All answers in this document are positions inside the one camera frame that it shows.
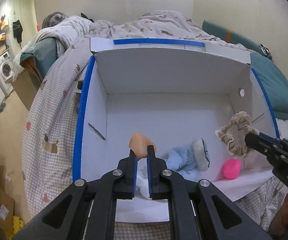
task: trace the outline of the washing machine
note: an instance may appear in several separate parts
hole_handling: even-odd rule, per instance
[[[8,51],[0,56],[0,88],[8,97],[13,91],[13,87],[10,84],[13,78],[12,60],[10,59]]]

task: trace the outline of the beige scrunchie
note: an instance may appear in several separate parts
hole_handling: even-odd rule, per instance
[[[228,146],[228,150],[231,155],[243,156],[246,158],[252,153],[253,149],[247,147],[245,144],[243,146],[237,146],[235,144],[233,135],[228,131],[233,125],[239,124],[243,128],[244,136],[249,132],[259,135],[260,132],[258,129],[252,127],[251,123],[251,117],[246,112],[242,111],[234,114],[229,124],[215,131],[217,137],[220,138],[220,140]]]

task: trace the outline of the teal cushion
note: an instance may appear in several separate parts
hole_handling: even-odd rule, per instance
[[[251,54],[251,67],[255,69],[268,95],[275,117],[288,120],[288,80],[268,58]]]
[[[210,35],[214,35],[215,37],[220,38],[223,41],[226,41],[226,35],[227,35],[227,32],[229,31],[229,29],[227,28],[224,28],[220,25],[217,25],[208,21],[203,21],[202,30]],[[231,33],[229,43],[233,43],[233,44],[240,43],[244,47],[254,50],[264,56],[263,51],[259,44],[256,44],[254,41],[251,41],[248,38],[236,32]]]
[[[46,38],[36,43],[22,53],[20,62],[28,57],[34,57],[37,71],[43,80],[50,67],[57,60],[56,40],[54,38]]]

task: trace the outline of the floor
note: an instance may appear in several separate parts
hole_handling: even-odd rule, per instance
[[[15,215],[30,220],[22,172],[22,139],[28,117],[18,95],[12,92],[0,113],[0,186],[15,200]]]

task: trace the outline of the orange strap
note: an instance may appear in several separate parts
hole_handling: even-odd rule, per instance
[[[231,30],[228,30],[227,33],[226,33],[225,41],[226,41],[227,43],[230,43],[230,41],[231,41],[231,33],[232,33]]]
[[[39,74],[39,71],[37,70],[34,57],[28,57],[24,61],[20,62],[20,65],[26,69],[28,72],[33,73],[39,80],[40,83],[43,82],[41,75]]]

